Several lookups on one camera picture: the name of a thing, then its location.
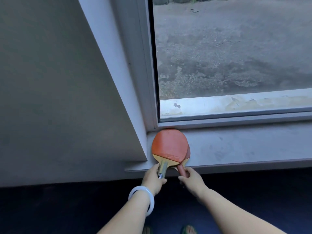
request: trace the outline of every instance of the dirt ground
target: dirt ground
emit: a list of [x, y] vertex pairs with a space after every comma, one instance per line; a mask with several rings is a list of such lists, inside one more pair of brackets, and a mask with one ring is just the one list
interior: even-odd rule
[[160, 99], [312, 87], [312, 0], [154, 6]]

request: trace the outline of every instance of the gray wall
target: gray wall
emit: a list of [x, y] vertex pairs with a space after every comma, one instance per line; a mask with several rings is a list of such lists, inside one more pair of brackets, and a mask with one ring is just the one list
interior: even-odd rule
[[118, 178], [107, 159], [145, 157], [78, 0], [0, 0], [0, 36], [0, 186]]

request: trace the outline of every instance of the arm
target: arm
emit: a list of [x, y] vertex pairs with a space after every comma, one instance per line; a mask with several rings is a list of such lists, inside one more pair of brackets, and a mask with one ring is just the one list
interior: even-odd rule
[[190, 173], [190, 177], [179, 176], [179, 180], [206, 206], [223, 234], [285, 234], [209, 189], [192, 168], [188, 167], [186, 170]]
[[[159, 164], [149, 169], [143, 178], [142, 185], [155, 196], [159, 193], [166, 179], [157, 177]], [[149, 195], [146, 191], [137, 191], [118, 213], [101, 229], [98, 234], [141, 234], [149, 207]]]

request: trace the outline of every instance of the green sandal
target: green sandal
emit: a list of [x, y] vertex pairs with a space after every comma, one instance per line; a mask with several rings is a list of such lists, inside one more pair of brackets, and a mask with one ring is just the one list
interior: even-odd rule
[[181, 234], [197, 234], [197, 231], [192, 225], [185, 225], [181, 230]]
[[142, 234], [153, 234], [152, 228], [150, 226], [144, 226]]

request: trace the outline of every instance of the paddle handle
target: paddle handle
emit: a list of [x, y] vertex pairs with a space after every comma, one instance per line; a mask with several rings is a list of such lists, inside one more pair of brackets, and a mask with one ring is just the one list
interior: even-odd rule
[[181, 176], [183, 176], [183, 177], [189, 177], [188, 174], [186, 173], [185, 168], [184, 168], [184, 166], [183, 166], [182, 163], [180, 163], [179, 165], [177, 165], [177, 170], [178, 170], [178, 172], [180, 173]]
[[168, 162], [162, 160], [158, 169], [158, 173], [157, 173], [157, 176], [159, 179], [165, 178], [167, 167], [168, 167]]

